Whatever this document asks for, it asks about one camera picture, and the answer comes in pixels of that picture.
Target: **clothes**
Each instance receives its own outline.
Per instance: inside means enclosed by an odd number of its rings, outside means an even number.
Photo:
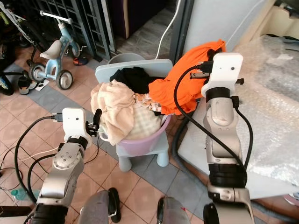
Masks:
[[[113,80],[101,83],[91,92],[92,112],[100,108],[100,126],[106,130],[111,145],[124,139],[134,126],[134,92],[125,84]]]
[[[148,94],[134,94],[134,99],[138,105],[147,108],[150,111],[161,112],[161,105],[152,100]]]
[[[125,137],[127,140],[140,140],[151,136],[161,128],[161,119],[153,111],[134,104],[134,127]]]
[[[110,81],[116,80],[124,83],[133,92],[145,94],[149,93],[149,83],[161,77],[150,77],[143,68],[134,67],[117,70],[116,73],[110,77]]]
[[[176,108],[173,93],[176,83],[180,76],[190,67],[199,64],[199,62],[207,61],[207,52],[210,49],[216,51],[222,48],[222,52],[225,52],[225,42],[219,40],[217,42],[209,42],[197,46],[189,50],[171,69],[165,80],[158,79],[149,84],[149,96],[160,103],[163,114],[181,114]],[[203,86],[205,79],[189,79],[189,75],[186,75],[180,83],[178,88],[178,103],[186,113],[194,111],[196,108],[195,99],[200,98],[201,87]]]

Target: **gray floor tile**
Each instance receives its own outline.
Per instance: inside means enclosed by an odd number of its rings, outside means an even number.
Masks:
[[[51,111],[64,99],[66,99],[66,97],[63,94],[51,88],[51,90],[44,93],[36,102],[47,111]]]
[[[104,141],[100,148],[111,155],[113,158],[118,160],[118,156],[116,154],[116,146],[112,146],[108,141]]]
[[[259,219],[258,217],[254,216],[254,222],[255,224],[266,224],[263,220]]]
[[[178,172],[178,168],[170,163],[167,167],[161,167],[157,164],[156,158],[157,156],[151,161],[142,177],[166,194]]]
[[[57,104],[50,112],[51,113],[61,113],[62,110],[66,107],[81,108],[81,106],[79,104],[77,104],[75,101],[73,101],[69,98],[65,98],[59,104]]]
[[[207,190],[205,190],[203,192],[203,194],[201,195],[200,197],[200,200],[199,200],[199,203],[198,205],[196,206],[196,209],[194,211],[194,214],[200,218],[200,219],[204,219],[204,215],[203,215],[203,211],[204,211],[204,207],[206,204],[209,204],[211,203],[212,200],[209,198],[209,196],[207,195]]]
[[[137,175],[142,176],[145,172],[146,168],[153,160],[154,155],[143,155],[143,156],[136,156],[131,157],[132,168],[131,170],[134,171]]]
[[[99,67],[100,65],[104,65],[107,64],[107,60],[103,59],[102,61],[98,62],[95,59],[90,59],[90,61],[86,64],[89,68],[96,70],[97,67]]]
[[[16,65],[15,63],[12,63],[6,69],[4,69],[3,72],[22,72],[23,70],[24,69],[20,66]]]
[[[182,205],[191,213],[195,211],[202,190],[181,170],[174,178],[171,187],[167,191],[167,195],[179,200]]]
[[[27,96],[30,99],[32,99],[34,102],[37,103],[38,100],[40,99],[40,97],[42,97],[43,95],[45,95],[50,90],[52,90],[52,88],[47,85],[47,86],[43,87],[40,91],[31,90]]]

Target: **beige towel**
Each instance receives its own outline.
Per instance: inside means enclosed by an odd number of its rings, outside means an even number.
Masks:
[[[134,126],[134,92],[125,84],[113,80],[100,83],[91,92],[93,113],[102,110],[101,124],[111,145],[123,140]]]

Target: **orange cloth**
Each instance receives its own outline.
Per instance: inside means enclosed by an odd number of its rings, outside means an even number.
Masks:
[[[149,96],[160,103],[162,106],[162,114],[181,114],[177,109],[174,99],[173,92],[176,83],[180,76],[190,67],[199,64],[199,62],[207,61],[207,52],[209,49],[217,50],[222,48],[225,52],[225,42],[219,40],[217,42],[209,42],[199,45],[189,50],[171,69],[168,76],[162,80],[157,79],[149,84]],[[189,75],[186,75],[181,81],[178,88],[178,103],[187,113],[194,111],[196,108],[195,99],[202,97],[201,87],[203,86],[204,79],[190,79]]]

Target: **white wire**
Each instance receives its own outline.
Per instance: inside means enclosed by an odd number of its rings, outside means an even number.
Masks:
[[[44,151],[44,152],[40,152],[40,153],[36,153],[36,154],[34,154],[34,155],[32,155],[32,156],[26,158],[26,159],[19,160],[19,161],[20,161],[20,162],[23,162],[23,161],[28,160],[28,159],[30,159],[30,158],[36,156],[36,155],[43,154],[43,153],[48,153],[48,152],[52,152],[52,151],[54,151],[54,150],[56,150],[56,149],[58,149],[58,147],[56,147],[56,148],[54,148],[54,149],[51,149],[51,150],[48,150],[48,151]]]
[[[243,25],[243,23],[247,20],[248,16],[252,13],[252,11],[262,2],[264,2],[264,0],[260,0],[259,2],[257,2],[252,9],[247,13],[247,15],[244,17],[244,19],[241,21],[241,23],[239,24],[239,26],[237,27],[237,29],[235,29],[235,31],[233,32],[233,34],[231,35],[231,37],[229,38],[229,40],[226,42],[226,46],[228,45],[228,43],[231,41],[231,39],[233,38],[233,36],[236,34],[236,32],[240,29],[240,27]]]
[[[159,56],[159,52],[160,52],[160,48],[161,48],[161,44],[162,44],[162,40],[165,36],[165,34],[167,33],[168,29],[170,28],[170,26],[173,24],[173,21],[176,19],[177,17],[177,14],[178,14],[178,10],[179,10],[179,7],[180,7],[180,4],[181,4],[181,0],[178,0],[178,4],[177,4],[177,9],[176,9],[176,12],[174,13],[174,16],[172,18],[172,20],[170,21],[168,27],[166,28],[166,30],[164,31],[161,39],[160,39],[160,43],[159,43],[159,47],[158,47],[158,52],[157,52],[157,55],[155,57],[155,59],[158,59],[158,56]]]

